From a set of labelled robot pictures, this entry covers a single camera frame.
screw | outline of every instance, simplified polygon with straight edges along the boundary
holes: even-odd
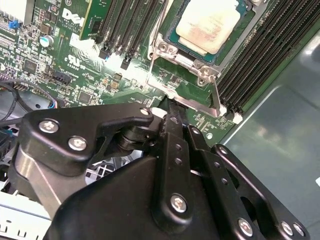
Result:
[[[68,141],[69,147],[75,151],[83,151],[87,147],[87,142],[83,137],[74,136]]]
[[[182,197],[178,195],[172,195],[170,201],[171,201],[171,206],[178,213],[184,213],[187,210],[186,201]]]
[[[148,112],[148,110],[147,109],[145,109],[145,108],[141,108],[140,109],[140,112],[143,114],[143,115],[146,115],[146,116],[148,116],[150,113]]]
[[[45,120],[40,122],[39,128],[42,132],[45,132],[48,134],[54,134],[59,130],[58,124],[51,120]]]
[[[254,235],[254,231],[248,221],[243,218],[239,218],[238,224],[242,232],[247,235],[248,237],[252,237]]]
[[[292,231],[291,227],[289,226],[288,223],[286,223],[285,221],[281,222],[282,228],[283,230],[290,236],[294,235],[294,232]]]
[[[207,139],[209,139],[209,140],[211,140],[212,138],[213,138],[213,134],[212,133],[208,133],[207,135],[206,135],[206,138]]]
[[[301,227],[300,227],[298,224],[294,223],[294,224],[293,224],[293,227],[295,228],[295,230],[296,230],[302,237],[305,236],[304,231],[301,229]]]

motherboard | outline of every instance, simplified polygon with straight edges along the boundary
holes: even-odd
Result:
[[[212,146],[319,17],[318,0],[2,0],[0,74],[60,108],[175,98]]]

blue connector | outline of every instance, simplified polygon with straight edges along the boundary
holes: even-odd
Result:
[[[18,29],[20,27],[19,21],[18,20],[9,21],[8,27],[10,29]]]

black robotic arm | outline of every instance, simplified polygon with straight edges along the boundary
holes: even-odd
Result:
[[[143,156],[87,185],[89,164]],[[209,148],[186,109],[112,104],[28,113],[12,184],[52,217],[47,240],[308,240],[283,204],[221,144]]]

black cable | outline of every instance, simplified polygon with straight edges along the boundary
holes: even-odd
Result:
[[[25,80],[22,80],[22,79],[9,79],[9,80],[2,80],[0,81],[1,83],[5,83],[5,84],[11,84],[11,83],[24,83],[24,84],[28,84],[32,87],[34,87],[35,89],[41,91],[44,95],[46,95],[53,103],[56,103],[57,100],[51,96],[47,91],[45,91],[42,87],[32,83],[32,82],[29,82],[29,81],[25,81]]]
[[[5,121],[0,121],[0,128],[4,128],[10,125],[15,125],[15,124],[19,124],[22,121],[22,117],[20,118],[15,118],[15,119],[11,119],[11,120],[5,120]]]
[[[18,95],[17,95],[17,90],[14,89],[13,87],[9,86],[8,84],[4,84],[3,81],[0,82],[0,87],[3,87],[5,89],[7,89],[8,91],[10,91],[13,95],[13,101],[12,104],[9,108],[9,111],[7,112],[7,114],[4,116],[4,118],[0,119],[0,123],[4,120],[7,120],[8,117],[10,117],[10,115],[14,112],[17,101],[18,101]]]
[[[20,105],[20,107],[27,113],[33,112],[34,110],[31,107],[29,107],[26,104],[26,102],[21,98],[19,91],[16,91],[16,93],[17,93],[17,98],[18,98],[18,104]]]

